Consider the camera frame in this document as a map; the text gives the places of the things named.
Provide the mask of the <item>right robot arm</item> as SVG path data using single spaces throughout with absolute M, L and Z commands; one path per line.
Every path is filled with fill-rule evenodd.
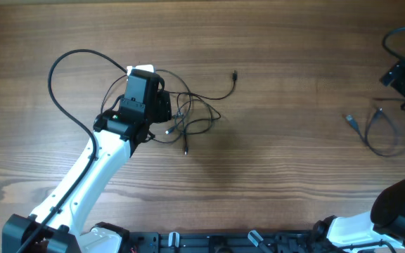
M 405 108 L 405 60 L 396 62 L 380 80 L 404 96 L 401 107 Z M 369 212 L 318 221 L 308 234 L 304 250 L 374 252 L 382 247 L 391 252 L 405 249 L 405 179 L 381 192 Z

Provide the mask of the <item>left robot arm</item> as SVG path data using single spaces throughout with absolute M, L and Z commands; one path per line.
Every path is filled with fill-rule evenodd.
M 89 142 L 52 193 L 29 216 L 12 215 L 2 230 L 3 252 L 130 252 L 129 231 L 110 223 L 83 227 L 113 175 L 151 124 L 171 119 L 165 81 L 152 65 L 127 67 L 127 87 L 112 107 L 99 114 Z

